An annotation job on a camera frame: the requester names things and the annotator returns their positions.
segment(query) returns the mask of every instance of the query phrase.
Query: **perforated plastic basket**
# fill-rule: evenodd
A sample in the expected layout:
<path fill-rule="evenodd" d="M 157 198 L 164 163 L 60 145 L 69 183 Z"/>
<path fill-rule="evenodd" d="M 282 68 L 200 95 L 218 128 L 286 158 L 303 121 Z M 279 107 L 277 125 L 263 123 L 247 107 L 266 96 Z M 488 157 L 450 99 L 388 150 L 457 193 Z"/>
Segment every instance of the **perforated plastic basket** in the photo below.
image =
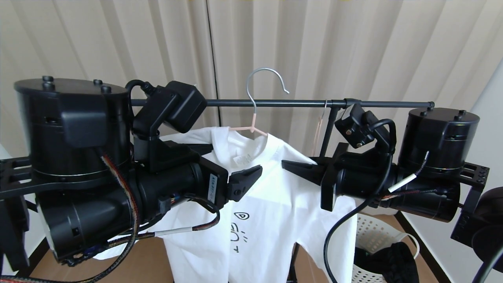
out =
<path fill-rule="evenodd" d="M 358 214 L 358 230 L 356 231 L 356 246 L 372 254 L 388 248 L 409 236 L 417 248 L 414 259 L 419 255 L 419 243 L 414 236 L 400 232 L 387 223 L 371 216 Z M 356 283 L 386 282 L 381 274 L 372 273 L 353 264 L 353 280 Z"/>

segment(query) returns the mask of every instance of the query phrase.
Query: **curtain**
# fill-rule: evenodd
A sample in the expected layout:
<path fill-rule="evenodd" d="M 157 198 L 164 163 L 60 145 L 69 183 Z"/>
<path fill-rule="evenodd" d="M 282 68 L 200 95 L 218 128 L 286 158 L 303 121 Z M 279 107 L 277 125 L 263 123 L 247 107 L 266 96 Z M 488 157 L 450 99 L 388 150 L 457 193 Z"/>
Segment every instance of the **curtain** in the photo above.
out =
<path fill-rule="evenodd" d="M 216 98 L 205 1 L 0 1 L 0 28 L 0 143 L 13 156 L 27 153 L 17 80 L 178 80 Z M 218 125 L 216 111 L 208 108 L 195 128 Z"/>
<path fill-rule="evenodd" d="M 12 84 L 42 75 L 122 86 L 179 80 L 208 99 L 245 99 L 247 75 L 272 67 L 290 94 L 261 72 L 251 84 L 255 98 L 435 101 L 469 110 L 503 57 L 502 7 L 500 0 L 0 0 L 0 143 L 13 156 L 26 154 Z M 394 119 L 401 135 L 408 109 L 372 111 Z M 321 113 L 259 108 L 257 127 L 310 154 Z M 208 108 L 195 128 L 249 125 L 251 115 L 251 108 Z M 335 130 L 327 154 L 341 141 Z"/>
<path fill-rule="evenodd" d="M 503 56 L 502 7 L 500 0 L 208 1 L 218 96 L 247 98 L 248 74 L 271 67 L 290 94 L 261 72 L 250 84 L 257 99 L 435 101 L 469 110 Z M 409 109 L 371 110 L 394 119 L 401 140 Z M 309 154 L 321 113 L 259 108 L 256 125 Z M 249 125 L 251 115 L 222 108 L 222 125 Z M 334 130 L 328 155 L 338 142 Z"/>

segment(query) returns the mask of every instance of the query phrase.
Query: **black clothes rack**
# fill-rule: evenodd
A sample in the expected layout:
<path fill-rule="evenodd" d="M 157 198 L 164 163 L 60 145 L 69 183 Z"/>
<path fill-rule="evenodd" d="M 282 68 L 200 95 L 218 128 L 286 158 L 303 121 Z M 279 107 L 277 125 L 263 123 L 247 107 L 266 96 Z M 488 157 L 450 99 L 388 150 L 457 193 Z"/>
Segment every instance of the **black clothes rack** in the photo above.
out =
<path fill-rule="evenodd" d="M 210 107 L 253 107 L 253 102 L 249 99 L 208 99 Z M 132 99 L 132 106 L 145 105 L 145 99 Z M 406 102 L 406 101 L 361 101 L 358 99 L 346 98 L 342 100 L 288 100 L 288 99 L 257 99 L 257 107 L 301 107 L 301 108 L 330 108 L 328 123 L 321 144 L 320 157 L 326 155 L 326 149 L 333 130 L 333 124 L 336 121 L 337 112 L 341 109 L 359 103 L 362 107 L 376 108 L 430 108 L 434 107 L 434 102 Z M 297 283 L 297 274 L 295 273 L 295 259 L 299 252 L 299 244 L 295 244 L 292 259 L 290 261 L 290 270 L 287 283 Z"/>

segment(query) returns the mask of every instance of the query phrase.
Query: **black cloth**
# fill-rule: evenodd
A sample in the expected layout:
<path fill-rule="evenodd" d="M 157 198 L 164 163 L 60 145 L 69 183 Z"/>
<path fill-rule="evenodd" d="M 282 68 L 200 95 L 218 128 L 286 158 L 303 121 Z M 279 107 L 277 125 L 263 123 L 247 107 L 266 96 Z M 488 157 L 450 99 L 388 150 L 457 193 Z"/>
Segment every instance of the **black cloth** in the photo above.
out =
<path fill-rule="evenodd" d="M 354 263 L 366 271 L 382 274 L 388 283 L 419 283 L 414 256 L 402 242 L 394 243 L 373 255 L 356 248 Z"/>

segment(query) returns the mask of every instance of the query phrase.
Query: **clothes hanger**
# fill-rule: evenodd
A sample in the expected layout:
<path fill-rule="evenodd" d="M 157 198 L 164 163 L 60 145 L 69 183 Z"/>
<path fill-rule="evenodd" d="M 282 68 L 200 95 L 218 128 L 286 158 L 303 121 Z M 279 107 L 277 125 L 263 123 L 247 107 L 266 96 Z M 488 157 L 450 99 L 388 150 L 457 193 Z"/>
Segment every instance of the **clothes hanger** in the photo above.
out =
<path fill-rule="evenodd" d="M 328 103 L 328 99 L 325 99 L 325 107 L 323 108 L 323 112 L 321 113 L 321 116 L 318 117 L 318 125 L 316 126 L 316 132 L 314 134 L 314 141 L 313 141 L 311 156 L 314 156 L 314 153 L 316 152 L 316 147 L 318 146 L 319 134 L 321 133 L 321 125 L 323 124 L 323 117 L 325 116 L 327 103 Z"/>
<path fill-rule="evenodd" d="M 285 83 L 283 82 L 283 78 L 281 77 L 281 75 L 275 70 L 275 69 L 271 69 L 271 68 L 267 68 L 267 67 L 263 67 L 263 68 L 258 68 L 256 70 L 254 70 L 253 72 L 251 72 L 249 75 L 248 75 L 248 78 L 246 79 L 246 93 L 248 94 L 248 97 L 250 98 L 251 102 L 253 103 L 253 117 L 252 117 L 252 121 L 251 121 L 251 126 L 249 127 L 236 127 L 236 128 L 229 128 L 229 130 L 233 130 L 233 131 L 242 131 L 242 130 L 250 130 L 250 132 L 257 132 L 261 135 L 264 135 L 264 136 L 267 136 L 267 133 L 255 128 L 255 120 L 257 119 L 257 104 L 255 103 L 255 100 L 253 99 L 252 95 L 250 94 L 250 90 L 249 90 L 249 83 L 250 83 L 250 79 L 251 77 L 257 73 L 257 72 L 260 72 L 262 70 L 268 70 L 270 72 L 273 72 L 275 73 L 278 78 L 280 79 L 280 82 L 281 82 L 281 86 L 283 87 L 283 91 L 286 92 L 286 93 L 290 93 L 289 91 L 286 90 L 285 88 Z"/>

